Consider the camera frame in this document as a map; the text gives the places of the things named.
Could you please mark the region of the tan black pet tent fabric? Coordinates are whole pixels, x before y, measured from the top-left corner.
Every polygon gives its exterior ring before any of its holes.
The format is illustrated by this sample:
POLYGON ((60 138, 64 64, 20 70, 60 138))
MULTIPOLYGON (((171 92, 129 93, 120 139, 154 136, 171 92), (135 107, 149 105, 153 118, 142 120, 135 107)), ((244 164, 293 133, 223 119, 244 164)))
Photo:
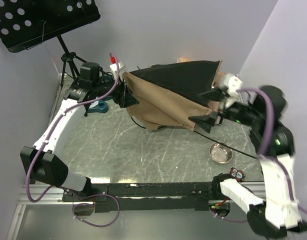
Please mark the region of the tan black pet tent fabric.
POLYGON ((126 71, 125 80, 139 104, 126 108, 130 117, 147 129, 184 127, 193 131, 196 124, 190 116, 209 115, 208 100, 198 94, 211 90, 222 61, 198 60, 156 64, 148 68, 126 71))

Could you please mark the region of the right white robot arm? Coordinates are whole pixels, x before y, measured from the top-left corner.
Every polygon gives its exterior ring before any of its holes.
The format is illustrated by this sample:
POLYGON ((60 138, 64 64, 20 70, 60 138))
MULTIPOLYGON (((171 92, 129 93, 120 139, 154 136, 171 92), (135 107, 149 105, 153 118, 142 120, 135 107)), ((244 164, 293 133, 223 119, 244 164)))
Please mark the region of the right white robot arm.
POLYGON ((213 178, 211 192, 216 199, 229 198, 247 216, 253 232, 267 239, 280 239, 289 232, 307 232, 307 221, 295 194, 295 146, 292 132, 281 123, 286 107, 284 93, 272 85, 246 88, 256 94, 253 101, 241 103, 234 99, 239 89, 215 87, 200 93, 204 101, 219 102, 217 110, 207 116, 191 116, 190 120, 209 132, 216 120, 230 120, 250 127, 249 137, 261 165, 265 198, 257 197, 243 187, 235 173, 213 178))

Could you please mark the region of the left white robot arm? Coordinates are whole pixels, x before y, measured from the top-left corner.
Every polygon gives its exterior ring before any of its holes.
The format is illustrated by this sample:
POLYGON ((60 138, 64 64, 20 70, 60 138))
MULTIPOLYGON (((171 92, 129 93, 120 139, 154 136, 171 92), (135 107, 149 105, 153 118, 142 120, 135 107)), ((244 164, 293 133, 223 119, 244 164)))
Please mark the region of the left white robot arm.
POLYGON ((43 135, 33 144, 25 146, 20 158, 26 173, 25 189, 31 197, 32 180, 74 191, 81 201, 87 201, 92 195, 91 179, 69 170, 60 159, 64 146, 72 131, 82 117, 88 115, 93 103, 100 103, 106 98, 114 100, 121 108, 136 104, 122 75, 127 67, 121 61, 111 59, 110 72, 104 72, 99 64, 85 62, 65 93, 56 116, 43 135))

